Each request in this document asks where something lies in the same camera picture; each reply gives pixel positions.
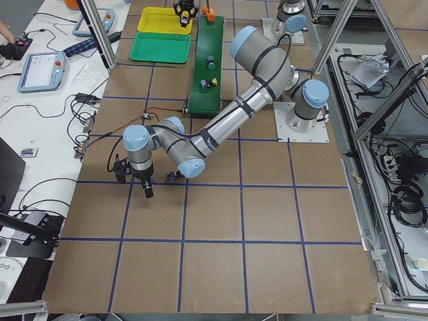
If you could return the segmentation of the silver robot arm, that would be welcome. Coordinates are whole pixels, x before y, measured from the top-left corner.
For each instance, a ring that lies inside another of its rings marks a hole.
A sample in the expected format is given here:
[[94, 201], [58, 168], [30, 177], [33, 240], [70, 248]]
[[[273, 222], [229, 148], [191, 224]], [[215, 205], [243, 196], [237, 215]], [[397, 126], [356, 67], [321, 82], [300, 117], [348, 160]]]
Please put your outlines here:
[[176, 164], [179, 177], [197, 177], [205, 169], [205, 159], [222, 142], [282, 94], [295, 102], [292, 116], [298, 123], [290, 125], [292, 130], [301, 132], [303, 122], [316, 121], [328, 101], [328, 87], [320, 80], [300, 80], [288, 53], [258, 28], [248, 25], [241, 29], [231, 43], [230, 55], [252, 75], [249, 88], [190, 138], [186, 138], [183, 123], [176, 116], [154, 125], [128, 126], [122, 135], [128, 156], [116, 159], [111, 170], [120, 184], [127, 176], [134, 177], [142, 183], [146, 197], [151, 198], [152, 152], [158, 148], [163, 148]]
[[[280, 1], [276, 18], [269, 23], [271, 29], [264, 31], [264, 34], [279, 43], [283, 35], [292, 36], [301, 32], [306, 27], [306, 16], [302, 13], [304, 8], [303, 1]], [[180, 26], [185, 28], [197, 15], [199, 8], [194, 1], [180, 0], [173, 3], [173, 10], [179, 18]]]

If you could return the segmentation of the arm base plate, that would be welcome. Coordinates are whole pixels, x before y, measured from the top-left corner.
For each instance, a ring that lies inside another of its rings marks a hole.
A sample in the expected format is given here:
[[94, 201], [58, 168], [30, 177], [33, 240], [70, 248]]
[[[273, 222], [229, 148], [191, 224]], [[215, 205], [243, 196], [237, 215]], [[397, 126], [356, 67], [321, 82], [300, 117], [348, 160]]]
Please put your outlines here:
[[286, 31], [284, 23], [276, 18], [263, 18], [262, 20], [263, 34], [270, 39], [271, 42], [278, 44], [278, 40], [283, 34], [288, 34], [291, 37], [292, 45], [304, 45], [303, 31], [290, 33]]
[[293, 102], [274, 102], [276, 132], [279, 142], [329, 143], [322, 111], [317, 118], [303, 120], [295, 113]]

